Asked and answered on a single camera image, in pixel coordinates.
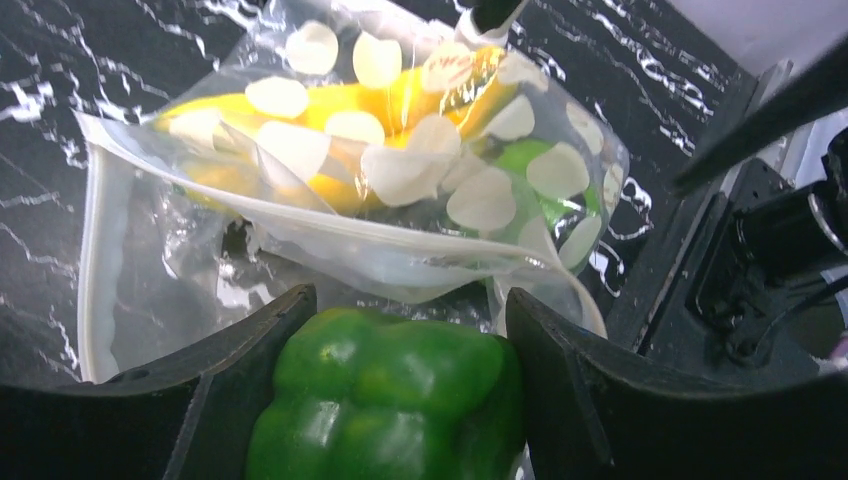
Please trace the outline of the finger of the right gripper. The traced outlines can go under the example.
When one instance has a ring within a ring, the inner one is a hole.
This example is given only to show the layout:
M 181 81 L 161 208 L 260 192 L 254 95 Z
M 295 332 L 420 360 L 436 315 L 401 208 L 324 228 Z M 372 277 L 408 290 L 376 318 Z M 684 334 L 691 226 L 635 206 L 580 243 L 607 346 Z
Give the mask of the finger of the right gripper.
M 527 5 L 527 0 L 480 0 L 471 9 L 471 21 L 486 35 L 504 35 Z

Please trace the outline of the green fake watermelon ball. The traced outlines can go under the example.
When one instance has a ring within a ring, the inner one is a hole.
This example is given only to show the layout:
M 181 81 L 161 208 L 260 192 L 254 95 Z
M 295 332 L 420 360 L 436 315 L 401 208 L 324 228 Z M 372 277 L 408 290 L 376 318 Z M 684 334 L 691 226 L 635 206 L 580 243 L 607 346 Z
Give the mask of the green fake watermelon ball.
M 565 235 L 586 218 L 603 218 L 593 176 L 572 143 L 525 138 L 497 144 L 488 152 L 495 166 L 526 181 L 554 236 Z

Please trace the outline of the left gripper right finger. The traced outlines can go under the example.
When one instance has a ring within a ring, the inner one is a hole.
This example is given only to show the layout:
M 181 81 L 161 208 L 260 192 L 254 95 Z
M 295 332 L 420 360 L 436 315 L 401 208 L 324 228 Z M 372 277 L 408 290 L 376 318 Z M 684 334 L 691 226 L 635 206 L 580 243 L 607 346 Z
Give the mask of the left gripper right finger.
M 538 479 L 843 479 L 847 375 L 722 384 L 627 351 L 521 289 L 506 326 Z

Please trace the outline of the green fake vegetable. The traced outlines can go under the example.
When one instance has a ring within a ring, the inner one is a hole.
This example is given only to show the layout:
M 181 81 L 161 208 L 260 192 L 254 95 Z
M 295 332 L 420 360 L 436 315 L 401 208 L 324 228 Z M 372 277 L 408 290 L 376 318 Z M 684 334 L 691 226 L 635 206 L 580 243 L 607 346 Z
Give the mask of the green fake vegetable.
M 249 479 L 512 479 L 525 447 L 518 356 L 446 321 L 335 308 L 285 343 Z

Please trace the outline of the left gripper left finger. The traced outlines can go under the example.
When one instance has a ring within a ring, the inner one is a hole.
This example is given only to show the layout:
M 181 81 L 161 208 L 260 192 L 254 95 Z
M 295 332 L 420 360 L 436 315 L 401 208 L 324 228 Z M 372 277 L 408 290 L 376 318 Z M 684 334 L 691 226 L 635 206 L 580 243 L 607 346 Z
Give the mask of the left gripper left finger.
M 173 354 L 94 384 L 1 388 L 5 479 L 238 479 L 286 341 L 315 313 L 299 285 Z

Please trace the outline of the yellow fake banana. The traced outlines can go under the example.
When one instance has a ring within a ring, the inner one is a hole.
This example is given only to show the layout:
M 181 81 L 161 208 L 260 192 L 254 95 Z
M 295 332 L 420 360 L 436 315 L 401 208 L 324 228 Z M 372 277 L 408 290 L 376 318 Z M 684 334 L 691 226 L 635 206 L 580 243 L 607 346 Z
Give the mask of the yellow fake banana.
M 268 76 L 174 106 L 154 126 L 262 170 L 277 195 L 309 189 L 354 215 L 435 197 L 519 86 L 494 47 L 409 69 L 359 58 L 354 72 L 352 83 L 319 86 Z

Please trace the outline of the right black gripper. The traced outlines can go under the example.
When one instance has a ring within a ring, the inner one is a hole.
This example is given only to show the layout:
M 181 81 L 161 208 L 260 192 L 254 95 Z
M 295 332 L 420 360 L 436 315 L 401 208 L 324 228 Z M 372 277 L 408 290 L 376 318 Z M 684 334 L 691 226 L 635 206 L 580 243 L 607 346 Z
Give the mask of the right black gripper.
M 687 196 L 781 136 L 847 107 L 847 39 L 842 38 L 720 139 L 673 181 Z M 792 316 L 846 289 L 839 279 L 802 300 L 797 279 L 847 263 L 847 132 L 821 158 L 825 177 L 790 186 L 764 161 L 744 167 L 706 250 L 688 307 L 718 336 L 718 351 L 748 368 L 767 364 L 774 337 Z

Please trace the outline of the clear polka dot zip bag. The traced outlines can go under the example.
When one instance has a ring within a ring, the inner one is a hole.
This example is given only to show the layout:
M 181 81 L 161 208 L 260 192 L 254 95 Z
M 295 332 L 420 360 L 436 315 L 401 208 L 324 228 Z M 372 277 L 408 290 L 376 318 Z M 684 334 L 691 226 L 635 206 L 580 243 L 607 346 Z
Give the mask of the clear polka dot zip bag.
M 166 356 L 299 283 L 322 307 L 498 333 L 522 288 L 605 336 L 578 274 L 629 154 L 517 45 L 539 9 L 483 1 L 448 26 L 388 1 L 272 1 L 141 124 L 78 113 L 82 377 Z

